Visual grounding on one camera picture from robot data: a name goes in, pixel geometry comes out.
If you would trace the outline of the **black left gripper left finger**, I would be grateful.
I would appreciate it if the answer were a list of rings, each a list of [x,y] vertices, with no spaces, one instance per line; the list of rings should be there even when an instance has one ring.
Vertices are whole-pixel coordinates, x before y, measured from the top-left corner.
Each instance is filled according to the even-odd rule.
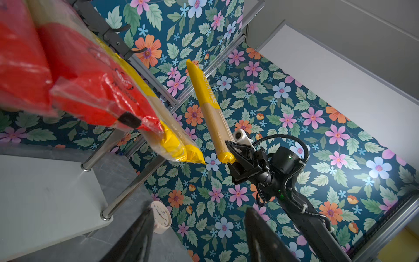
[[[154,224],[148,207],[100,262],[148,262]]]

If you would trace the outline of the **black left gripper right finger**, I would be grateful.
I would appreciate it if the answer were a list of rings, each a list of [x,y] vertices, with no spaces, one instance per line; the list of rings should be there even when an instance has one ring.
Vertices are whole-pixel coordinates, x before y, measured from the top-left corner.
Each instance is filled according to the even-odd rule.
[[[244,223],[251,262],[299,261],[254,208],[247,208]]]

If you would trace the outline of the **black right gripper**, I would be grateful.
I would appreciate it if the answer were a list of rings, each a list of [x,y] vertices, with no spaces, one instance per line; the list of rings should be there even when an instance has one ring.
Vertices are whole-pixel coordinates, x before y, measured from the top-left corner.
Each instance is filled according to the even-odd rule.
[[[229,164],[234,184],[248,181],[263,193],[278,193],[278,179],[270,171],[267,153],[263,148],[256,151],[253,146],[227,140],[225,144],[236,158],[236,163]]]

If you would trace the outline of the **yellow spaghetti box hidden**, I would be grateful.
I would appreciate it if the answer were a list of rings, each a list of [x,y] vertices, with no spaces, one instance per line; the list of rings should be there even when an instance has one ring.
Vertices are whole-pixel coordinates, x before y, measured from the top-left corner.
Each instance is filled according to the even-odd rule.
[[[234,139],[211,85],[204,72],[191,60],[187,61],[187,70],[215,146],[217,157],[223,164],[232,164],[236,158],[229,151],[225,142]]]

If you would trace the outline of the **yellow spaghetti box back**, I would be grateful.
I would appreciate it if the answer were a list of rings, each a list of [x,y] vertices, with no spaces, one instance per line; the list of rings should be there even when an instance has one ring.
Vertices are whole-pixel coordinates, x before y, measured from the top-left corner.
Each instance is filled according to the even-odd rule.
[[[154,133],[152,131],[140,131],[149,146],[152,147],[153,151],[170,161],[205,164],[203,153],[198,148],[197,144],[175,120],[170,111],[163,105],[161,100],[155,95],[136,70],[124,59],[119,57],[118,54],[113,52],[98,37],[95,36],[94,39],[97,44],[100,45],[135,81],[159,118],[163,128],[162,132]]]

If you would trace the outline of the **red spaghetti bag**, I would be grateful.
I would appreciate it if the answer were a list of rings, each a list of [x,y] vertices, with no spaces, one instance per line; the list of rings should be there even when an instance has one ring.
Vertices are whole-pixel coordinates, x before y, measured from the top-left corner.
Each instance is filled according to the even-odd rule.
[[[163,132],[137,84],[66,1],[27,1],[44,48],[51,104],[88,124]]]
[[[1,107],[55,117],[52,75],[24,1],[1,1]]]

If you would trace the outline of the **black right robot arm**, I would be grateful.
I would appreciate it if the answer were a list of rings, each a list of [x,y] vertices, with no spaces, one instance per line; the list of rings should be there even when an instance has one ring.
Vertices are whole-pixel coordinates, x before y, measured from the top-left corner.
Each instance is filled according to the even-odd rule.
[[[235,163],[229,164],[232,182],[239,185],[249,181],[255,185],[260,207],[272,197],[277,198],[321,261],[349,262],[351,259],[332,233],[331,220],[318,213],[308,198],[294,189],[297,177],[308,163],[309,152],[299,138],[291,135],[286,138],[302,146],[303,157],[282,146],[275,153],[267,153],[264,148],[257,150],[258,141],[226,141],[227,148],[236,158]]]

